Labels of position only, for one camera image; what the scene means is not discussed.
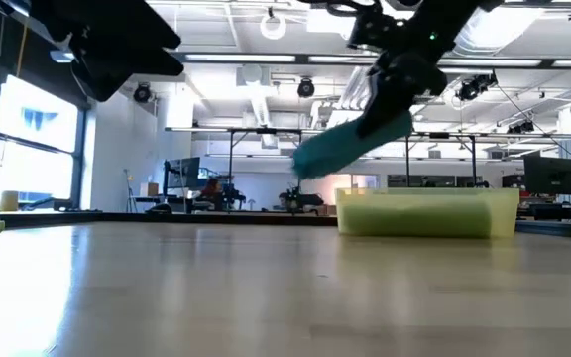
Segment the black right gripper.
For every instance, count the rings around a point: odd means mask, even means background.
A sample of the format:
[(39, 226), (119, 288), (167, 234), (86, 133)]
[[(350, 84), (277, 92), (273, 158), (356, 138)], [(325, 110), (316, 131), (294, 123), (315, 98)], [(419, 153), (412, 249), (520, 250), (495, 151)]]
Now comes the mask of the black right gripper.
[(406, 113), (416, 96), (439, 95), (447, 76), (435, 62), (455, 47), (455, 39), (484, 0), (399, 0), (414, 11), (369, 69), (369, 99), (358, 119), (357, 135), (367, 138)]

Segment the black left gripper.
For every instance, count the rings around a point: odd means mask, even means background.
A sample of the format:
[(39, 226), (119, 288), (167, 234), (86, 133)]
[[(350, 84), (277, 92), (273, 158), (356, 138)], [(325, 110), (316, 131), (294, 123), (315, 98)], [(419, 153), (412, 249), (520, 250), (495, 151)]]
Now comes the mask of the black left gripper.
[[(166, 49), (181, 44), (180, 36), (145, 0), (32, 0), (30, 16), (54, 43), (74, 41), (75, 48), (125, 46), (125, 35)], [(183, 70), (183, 64), (162, 49), (85, 54), (74, 60), (74, 79), (99, 102), (108, 100), (133, 74), (178, 76)]]

